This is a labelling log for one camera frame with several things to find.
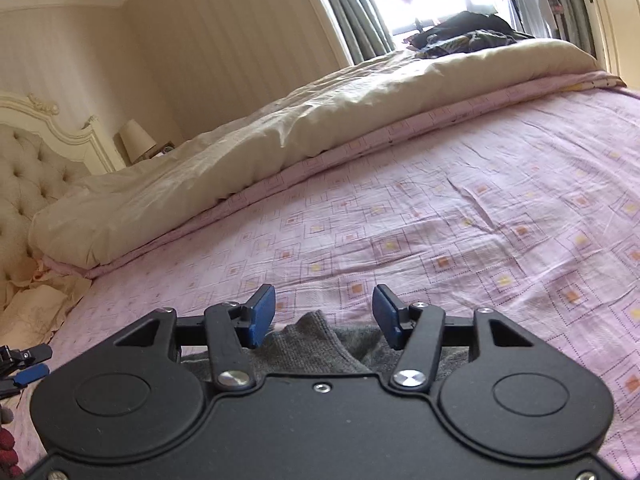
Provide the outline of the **grey argyle knit sweater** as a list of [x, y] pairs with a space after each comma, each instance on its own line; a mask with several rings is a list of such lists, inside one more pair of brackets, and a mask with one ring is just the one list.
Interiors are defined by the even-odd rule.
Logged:
[[387, 379], [401, 353], [387, 344], [376, 326], [333, 327], [320, 311], [270, 332], [244, 356], [258, 379], [268, 374], [370, 374]]

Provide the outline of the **dark clothes pile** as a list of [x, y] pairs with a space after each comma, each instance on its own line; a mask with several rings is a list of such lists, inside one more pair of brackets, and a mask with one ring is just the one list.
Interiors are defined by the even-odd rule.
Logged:
[[453, 54], [512, 46], [533, 36], [518, 32], [496, 14], [463, 11], [407, 39], [418, 58], [431, 60]]

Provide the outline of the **cream pillow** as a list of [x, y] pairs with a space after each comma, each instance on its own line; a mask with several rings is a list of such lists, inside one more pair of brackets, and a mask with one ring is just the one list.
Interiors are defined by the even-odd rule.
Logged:
[[91, 284], [80, 276], [58, 274], [41, 261], [24, 278], [2, 278], [2, 346], [25, 349], [49, 342]]

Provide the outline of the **cream folded duvet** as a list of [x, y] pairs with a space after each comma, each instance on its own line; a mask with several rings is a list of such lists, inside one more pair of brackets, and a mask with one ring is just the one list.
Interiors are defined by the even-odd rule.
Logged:
[[104, 266], [296, 162], [379, 128], [550, 76], [599, 67], [566, 41], [531, 39], [434, 60], [396, 52], [344, 68], [167, 155], [88, 177], [32, 220], [36, 254]]

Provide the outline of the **pink patterned bed sheet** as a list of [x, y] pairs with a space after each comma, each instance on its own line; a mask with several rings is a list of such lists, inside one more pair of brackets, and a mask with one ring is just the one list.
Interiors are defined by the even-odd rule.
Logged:
[[[621, 479], [639, 472], [639, 99], [539, 79], [379, 128], [90, 271], [15, 412], [31, 479]], [[269, 332], [372, 292], [445, 311], [431, 389], [212, 381], [204, 312]]]

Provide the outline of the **cream tufted headboard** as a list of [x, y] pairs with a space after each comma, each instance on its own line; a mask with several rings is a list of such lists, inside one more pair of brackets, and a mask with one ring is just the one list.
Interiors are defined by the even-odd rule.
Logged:
[[56, 121], [55, 102], [33, 94], [1, 93], [1, 305], [5, 307], [37, 270], [28, 242], [35, 214], [89, 174], [125, 163], [113, 140], [91, 116], [78, 130]]

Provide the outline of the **cream bedside lamp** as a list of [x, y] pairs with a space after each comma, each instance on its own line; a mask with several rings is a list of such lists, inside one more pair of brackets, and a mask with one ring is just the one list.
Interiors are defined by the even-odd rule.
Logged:
[[118, 133], [131, 165], [147, 159], [156, 148], [156, 141], [134, 119], [122, 125]]

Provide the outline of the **left grey-green curtain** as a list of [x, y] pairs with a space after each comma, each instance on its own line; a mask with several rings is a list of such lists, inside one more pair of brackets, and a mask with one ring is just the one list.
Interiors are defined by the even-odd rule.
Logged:
[[352, 62], [359, 64], [395, 50], [374, 0], [329, 0], [329, 5]]

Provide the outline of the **grey-green curtain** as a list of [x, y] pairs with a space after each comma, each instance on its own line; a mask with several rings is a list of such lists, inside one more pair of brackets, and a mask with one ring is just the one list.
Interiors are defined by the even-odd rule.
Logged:
[[559, 3], [562, 8], [558, 14], [561, 38], [596, 56], [585, 0], [559, 0]]
[[374, 0], [329, 0], [329, 5], [352, 62], [359, 64], [395, 50]]

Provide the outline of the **right grey-green curtain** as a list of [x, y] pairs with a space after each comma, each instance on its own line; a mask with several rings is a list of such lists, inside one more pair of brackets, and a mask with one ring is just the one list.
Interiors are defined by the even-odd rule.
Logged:
[[562, 8], [558, 14], [561, 38], [596, 56], [585, 0], [559, 0], [559, 3]]

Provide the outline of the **cream wardrobe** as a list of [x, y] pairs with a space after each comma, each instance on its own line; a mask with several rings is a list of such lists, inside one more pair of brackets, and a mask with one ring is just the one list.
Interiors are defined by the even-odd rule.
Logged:
[[597, 59], [639, 90], [639, 0], [585, 0]]

